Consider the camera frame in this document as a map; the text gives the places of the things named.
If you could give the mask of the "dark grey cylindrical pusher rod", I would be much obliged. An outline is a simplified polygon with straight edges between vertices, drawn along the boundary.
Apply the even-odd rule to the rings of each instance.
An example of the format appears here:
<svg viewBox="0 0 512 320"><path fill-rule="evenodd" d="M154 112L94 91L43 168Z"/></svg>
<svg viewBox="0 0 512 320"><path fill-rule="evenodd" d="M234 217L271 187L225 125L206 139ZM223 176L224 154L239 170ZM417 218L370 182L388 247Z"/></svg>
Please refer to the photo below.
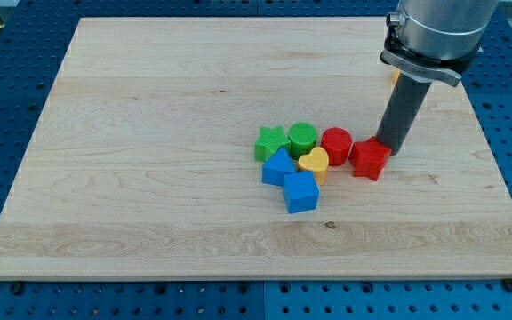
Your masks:
<svg viewBox="0 0 512 320"><path fill-rule="evenodd" d="M375 135L391 149L392 156L402 147L430 86L430 82L418 82L403 74L397 78Z"/></svg>

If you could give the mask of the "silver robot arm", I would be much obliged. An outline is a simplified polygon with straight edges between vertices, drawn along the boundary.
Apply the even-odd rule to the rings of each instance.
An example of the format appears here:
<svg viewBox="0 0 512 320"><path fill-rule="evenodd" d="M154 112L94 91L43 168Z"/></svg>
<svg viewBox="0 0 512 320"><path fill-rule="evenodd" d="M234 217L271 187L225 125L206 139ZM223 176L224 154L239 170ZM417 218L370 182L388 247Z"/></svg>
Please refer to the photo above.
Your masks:
<svg viewBox="0 0 512 320"><path fill-rule="evenodd" d="M480 48L498 0L400 0L386 17L380 61L399 76L376 138L395 155L432 83L457 86Z"/></svg>

